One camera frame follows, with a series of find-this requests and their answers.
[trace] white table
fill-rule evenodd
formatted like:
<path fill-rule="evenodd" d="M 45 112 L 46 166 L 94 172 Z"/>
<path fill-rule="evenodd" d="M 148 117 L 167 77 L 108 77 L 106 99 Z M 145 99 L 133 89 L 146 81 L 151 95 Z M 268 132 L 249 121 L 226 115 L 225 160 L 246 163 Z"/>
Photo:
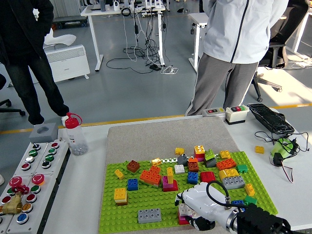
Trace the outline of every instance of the white table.
<path fill-rule="evenodd" d="M 194 70 L 197 72 L 198 55 L 199 55 L 199 40 L 201 37 L 200 35 L 203 34 L 201 29 L 207 26 L 208 16 L 206 15 L 206 13 L 191 13 L 189 14 L 189 16 L 194 20 L 194 23 L 196 24 L 194 53 L 193 53 L 193 58 L 189 58 L 189 61 L 191 65 L 193 66 Z"/>
<path fill-rule="evenodd" d="M 96 33 L 95 33 L 95 30 L 94 30 L 94 25 L 93 25 L 93 17 L 94 16 L 102 16 L 102 15 L 112 15 L 112 14 L 121 14 L 121 10 L 118 10 L 118 11 L 114 11 L 114 7 L 113 6 L 109 6 L 109 5 L 106 5 L 105 8 L 106 8 L 106 11 L 105 12 L 102 12 L 101 10 L 91 10 L 94 6 L 93 5 L 89 5 L 87 6 L 81 13 L 81 16 L 87 16 L 88 19 L 89 19 L 89 23 L 90 23 L 90 29 L 91 29 L 91 35 L 92 35 L 92 40 L 93 40 L 93 44 L 94 44 L 94 49 L 96 51 L 96 57 L 97 57 L 97 65 L 96 65 L 96 68 L 95 68 L 95 71 L 98 72 L 101 68 L 101 64 L 102 64 L 102 61 L 103 61 L 103 55 L 101 55 L 99 53 L 99 50 L 98 50 L 98 42 L 97 42 L 97 37 L 96 37 Z M 157 15 L 158 15 L 158 34 L 159 34 L 159 51 L 158 51 L 158 54 L 159 54 L 159 60 L 160 60 L 160 64 L 161 65 L 165 65 L 165 62 L 164 62 L 164 57 L 163 57 L 163 53 L 162 53 L 162 25 L 161 25 L 161 16 L 162 16 L 162 11 L 165 11 L 166 8 L 164 7 L 164 5 L 161 3 L 161 8 L 154 8 L 153 9 L 153 12 L 157 12 Z"/>
<path fill-rule="evenodd" d="M 297 29 L 297 33 L 296 33 L 296 36 L 294 38 L 292 48 L 289 48 L 288 46 L 286 46 L 286 49 L 288 51 L 292 52 L 293 54 L 297 55 L 298 57 L 300 57 L 302 59 L 308 59 L 309 58 L 308 56 L 302 55 L 302 54 L 297 52 L 298 47 L 299 47 L 299 43 L 301 41 L 304 29 L 305 29 L 307 21 L 308 21 L 309 15 L 312 16 L 312 7 L 309 8 L 309 11 L 306 13 L 305 17 L 303 18 L 301 24 L 299 25 L 299 27 Z"/>
<path fill-rule="evenodd" d="M 184 118 L 198 117 L 149 120 L 140 123 Z M 45 234 L 98 233 L 108 130 L 112 126 L 137 123 L 130 122 L 83 128 L 90 150 L 83 156 L 70 156 L 44 230 Z M 287 219 L 293 230 L 312 228 L 312 203 L 309 202 L 312 153 L 299 153 L 284 162 L 286 166 L 294 168 L 295 182 L 291 184 L 286 179 L 282 169 L 272 166 L 269 162 L 268 152 L 271 151 L 273 146 L 258 140 L 254 136 L 256 131 L 268 131 L 251 113 L 248 113 L 245 123 L 236 125 L 227 125 L 225 123 L 225 125 L 239 149 L 245 151 L 249 157 L 279 212 L 277 216 Z M 58 136 L 66 138 L 65 129 L 60 129 Z M 303 137 L 297 136 L 297 142 L 302 148 L 305 148 Z M 254 152 L 255 145 L 264 146 L 266 153 L 264 155 L 256 154 Z"/>

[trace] white robotic hand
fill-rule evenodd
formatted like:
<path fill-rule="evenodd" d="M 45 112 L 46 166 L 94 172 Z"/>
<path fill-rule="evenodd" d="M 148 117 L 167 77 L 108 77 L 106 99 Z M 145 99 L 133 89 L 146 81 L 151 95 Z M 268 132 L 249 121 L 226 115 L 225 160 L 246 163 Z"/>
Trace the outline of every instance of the white robotic hand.
<path fill-rule="evenodd" d="M 208 183 L 201 182 L 193 188 L 177 194 L 175 205 L 177 206 L 179 201 L 182 200 L 183 203 L 201 216 L 197 219 L 186 218 L 197 230 L 210 230 L 215 226 L 214 221 L 217 221 L 225 230 L 230 231 L 233 226 L 233 220 L 237 214 L 237 208 L 220 206 L 211 200 L 207 195 L 207 185 Z M 225 196 L 217 189 L 209 186 L 209 193 L 214 199 L 224 203 Z"/>

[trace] black pants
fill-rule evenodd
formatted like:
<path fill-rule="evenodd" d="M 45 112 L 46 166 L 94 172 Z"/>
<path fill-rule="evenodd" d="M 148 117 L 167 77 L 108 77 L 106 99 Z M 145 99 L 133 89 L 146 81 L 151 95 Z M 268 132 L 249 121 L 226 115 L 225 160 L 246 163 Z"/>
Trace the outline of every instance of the black pants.
<path fill-rule="evenodd" d="M 64 105 L 62 95 L 54 83 L 50 64 L 43 51 L 40 57 L 33 51 L 22 57 L 9 57 L 9 60 L 10 64 L 5 66 L 6 71 L 29 114 L 28 121 L 31 124 L 41 124 L 44 118 L 40 114 L 38 96 L 28 66 L 44 90 L 51 109 L 61 117 L 69 112 L 68 106 Z"/>

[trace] white chair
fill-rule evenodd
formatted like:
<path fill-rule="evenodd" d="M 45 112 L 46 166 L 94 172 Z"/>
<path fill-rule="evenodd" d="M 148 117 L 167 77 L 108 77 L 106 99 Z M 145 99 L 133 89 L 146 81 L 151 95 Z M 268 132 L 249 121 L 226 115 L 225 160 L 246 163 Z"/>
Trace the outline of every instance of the white chair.
<path fill-rule="evenodd" d="M 62 35 L 59 37 L 53 37 L 53 30 L 51 29 L 50 33 L 44 37 L 44 44 L 47 45 L 44 48 L 54 46 L 54 49 L 55 49 L 55 45 L 57 44 L 65 44 L 67 46 L 70 46 L 71 44 L 74 43 L 76 38 L 77 37 L 75 35 L 71 35 L 71 34 Z"/>

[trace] yellow lego block on table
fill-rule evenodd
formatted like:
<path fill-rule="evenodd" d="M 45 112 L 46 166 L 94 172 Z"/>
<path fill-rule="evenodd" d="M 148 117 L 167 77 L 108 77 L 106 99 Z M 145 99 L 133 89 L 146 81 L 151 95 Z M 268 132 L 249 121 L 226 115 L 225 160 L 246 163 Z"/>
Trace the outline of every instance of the yellow lego block on table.
<path fill-rule="evenodd" d="M 117 169 L 117 170 L 115 171 L 115 174 L 117 175 L 117 177 L 118 177 L 119 179 L 124 179 L 124 178 L 125 178 L 125 176 L 123 175 L 123 173 L 122 173 L 119 169 Z"/>
<path fill-rule="evenodd" d="M 254 148 L 254 151 L 257 153 L 257 154 L 264 154 L 264 147 L 263 146 L 255 146 Z"/>
<path fill-rule="evenodd" d="M 175 155 L 182 155 L 182 154 L 184 154 L 183 148 L 176 148 L 175 149 Z"/>
<path fill-rule="evenodd" d="M 246 184 L 245 185 L 245 190 L 248 196 L 253 196 L 254 195 L 254 188 L 252 184 Z"/>
<path fill-rule="evenodd" d="M 230 152 L 227 151 L 227 150 L 224 150 L 224 151 L 220 151 L 220 157 L 222 159 L 230 159 L 231 158 L 231 155 L 230 155 Z"/>
<path fill-rule="evenodd" d="M 167 178 L 168 178 L 168 184 L 174 183 L 174 173 L 173 173 L 172 167 L 167 167 Z"/>
<path fill-rule="evenodd" d="M 239 173 L 234 168 L 224 169 L 224 170 L 219 171 L 219 176 L 220 176 L 220 179 L 222 180 L 223 178 L 227 178 L 227 177 L 239 176 Z"/>
<path fill-rule="evenodd" d="M 204 154 L 205 153 L 204 146 L 202 146 L 202 145 L 195 146 L 194 152 L 195 152 L 195 154 Z"/>
<path fill-rule="evenodd" d="M 124 201 L 126 201 L 127 200 L 126 188 L 115 189 L 114 200 L 115 200 L 115 202 L 124 202 Z"/>
<path fill-rule="evenodd" d="M 153 159 L 151 163 L 152 163 L 153 166 L 158 166 L 158 165 L 161 164 L 161 160 L 158 157 L 158 158 Z"/>

